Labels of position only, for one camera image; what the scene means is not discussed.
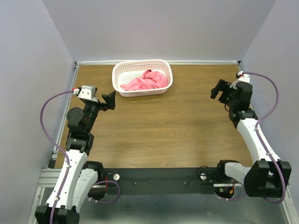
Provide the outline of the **pink t shirt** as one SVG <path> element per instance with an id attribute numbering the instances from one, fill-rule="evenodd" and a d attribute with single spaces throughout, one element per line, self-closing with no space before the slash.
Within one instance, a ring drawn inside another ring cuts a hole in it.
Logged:
<path id="1" fill-rule="evenodd" d="M 121 85 L 126 91 L 141 91 L 159 89 L 167 86 L 166 76 L 158 71 L 146 70 L 140 77 L 133 79 L 128 84 Z"/>

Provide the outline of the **white perforated plastic basket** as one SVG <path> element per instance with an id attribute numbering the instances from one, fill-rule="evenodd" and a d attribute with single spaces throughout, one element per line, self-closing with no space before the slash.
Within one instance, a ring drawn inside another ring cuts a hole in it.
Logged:
<path id="1" fill-rule="evenodd" d="M 158 71 L 166 76 L 167 86 L 159 89 L 126 91 L 121 85 L 128 84 L 133 79 L 140 77 L 146 70 Z M 173 83 L 173 76 L 170 65 L 160 59 L 139 60 L 122 62 L 115 65 L 112 72 L 112 82 L 114 89 L 123 97 L 139 97 L 158 95 L 165 93 Z"/>

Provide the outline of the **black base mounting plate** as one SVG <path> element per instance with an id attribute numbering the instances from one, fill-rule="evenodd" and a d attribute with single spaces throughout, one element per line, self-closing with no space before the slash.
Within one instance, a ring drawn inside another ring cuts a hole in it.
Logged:
<path id="1" fill-rule="evenodd" d="M 117 176 L 122 195 L 214 194 L 229 192 L 234 181 L 217 168 L 105 168 L 104 180 Z"/>

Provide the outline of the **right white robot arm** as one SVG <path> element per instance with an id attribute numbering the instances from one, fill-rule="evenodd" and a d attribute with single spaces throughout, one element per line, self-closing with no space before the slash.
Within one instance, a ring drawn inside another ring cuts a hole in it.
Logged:
<path id="1" fill-rule="evenodd" d="M 228 106 L 229 118 L 243 137 L 253 165 L 245 167 L 237 161 L 221 160 L 217 169 L 221 176 L 230 177 L 244 186 L 250 197 L 282 198 L 292 171 L 287 161 L 282 161 L 266 140 L 258 117 L 250 107 L 253 86 L 247 81 L 227 82 L 219 80 L 211 90 L 215 99 Z"/>

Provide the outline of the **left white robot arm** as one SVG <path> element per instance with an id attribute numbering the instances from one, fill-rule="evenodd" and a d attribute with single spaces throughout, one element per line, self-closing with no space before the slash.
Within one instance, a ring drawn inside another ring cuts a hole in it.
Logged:
<path id="1" fill-rule="evenodd" d="M 102 164 L 87 160 L 94 140 L 91 129 L 99 111 L 115 109 L 115 91 L 103 94 L 104 102 L 95 97 L 96 91 L 94 86 L 77 87 L 70 91 L 85 106 L 71 108 L 66 115 L 69 128 L 66 149 L 59 148 L 64 154 L 64 164 L 45 205 L 36 208 L 35 218 L 39 224 L 79 223 L 79 211 L 93 186 L 102 185 L 104 190 L 108 190 L 108 185 L 114 184 L 116 196 L 120 196 L 119 184 L 104 177 Z"/>

